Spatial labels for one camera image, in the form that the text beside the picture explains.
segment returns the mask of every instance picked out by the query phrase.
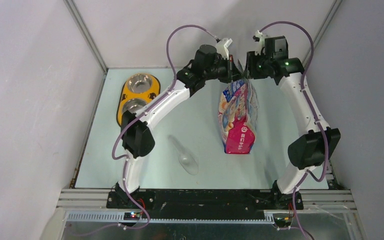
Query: white table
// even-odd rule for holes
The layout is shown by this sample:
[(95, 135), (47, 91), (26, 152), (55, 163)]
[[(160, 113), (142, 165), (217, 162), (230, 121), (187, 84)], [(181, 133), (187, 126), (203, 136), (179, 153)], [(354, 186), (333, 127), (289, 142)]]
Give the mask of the white table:
[[(113, 160), (111, 151), (120, 127), (116, 112), (124, 82), (133, 74), (149, 73), (157, 77), (161, 89), (173, 80), (173, 72), (157, 69), (110, 69), (81, 161), (76, 188), (111, 188), (119, 179), (124, 160)], [(143, 189), (270, 189), (289, 162), (287, 149), (298, 138), (291, 108), (275, 82), (252, 80), (258, 96), (256, 141), (249, 155), (225, 154), (217, 114), (225, 84), (217, 80), (171, 111), (154, 129), (155, 147), (148, 155), (140, 177)], [(199, 172), (188, 174), (178, 161), (168, 135), (198, 157)], [(117, 154), (124, 152), (121, 144)], [(320, 176), (321, 167), (314, 173)], [(326, 181), (311, 177), (302, 189), (328, 189)]]

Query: metal grille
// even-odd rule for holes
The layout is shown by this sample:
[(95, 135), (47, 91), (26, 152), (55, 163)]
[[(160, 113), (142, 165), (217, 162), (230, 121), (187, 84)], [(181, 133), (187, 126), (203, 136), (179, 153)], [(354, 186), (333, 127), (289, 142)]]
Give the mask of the metal grille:
[[(124, 220), (124, 211), (69, 211), (67, 213), (67, 222), (104, 222), (104, 223), (119, 223), (119, 222), (137, 222), (136, 220)], [(166, 218), (151, 218), (151, 223), (190, 223), (190, 224), (273, 224), (273, 214), (265, 213), (265, 219), (258, 220), (201, 220), (201, 219), (166, 219)]]

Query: stainless steel bowl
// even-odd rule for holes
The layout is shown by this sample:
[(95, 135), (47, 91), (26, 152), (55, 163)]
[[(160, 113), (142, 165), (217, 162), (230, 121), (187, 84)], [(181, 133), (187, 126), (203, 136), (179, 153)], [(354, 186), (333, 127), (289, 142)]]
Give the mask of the stainless steel bowl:
[(130, 92), (141, 94), (148, 91), (152, 86), (152, 76), (149, 74), (135, 74), (127, 80), (127, 87)]
[(122, 113), (129, 110), (131, 113), (136, 113), (137, 110), (145, 107), (147, 102), (141, 98), (132, 98), (123, 105)]

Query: colorful packaging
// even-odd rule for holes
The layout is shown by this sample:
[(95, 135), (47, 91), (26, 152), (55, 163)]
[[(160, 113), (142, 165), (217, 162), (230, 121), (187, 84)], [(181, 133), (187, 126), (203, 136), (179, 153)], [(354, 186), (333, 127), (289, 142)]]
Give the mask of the colorful packaging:
[(225, 153), (250, 153), (256, 139), (257, 110), (257, 94), (248, 79), (229, 83), (221, 93), (218, 122)]

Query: transparent spoon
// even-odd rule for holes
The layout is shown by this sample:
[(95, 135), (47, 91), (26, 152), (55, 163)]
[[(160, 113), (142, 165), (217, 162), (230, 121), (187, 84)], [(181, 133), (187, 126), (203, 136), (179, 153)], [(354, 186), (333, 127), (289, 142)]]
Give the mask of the transparent spoon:
[(184, 147), (173, 135), (169, 135), (168, 140), (173, 143), (176, 148), (179, 163), (184, 170), (190, 175), (197, 175), (199, 171), (198, 162), (195, 160), (191, 151)]

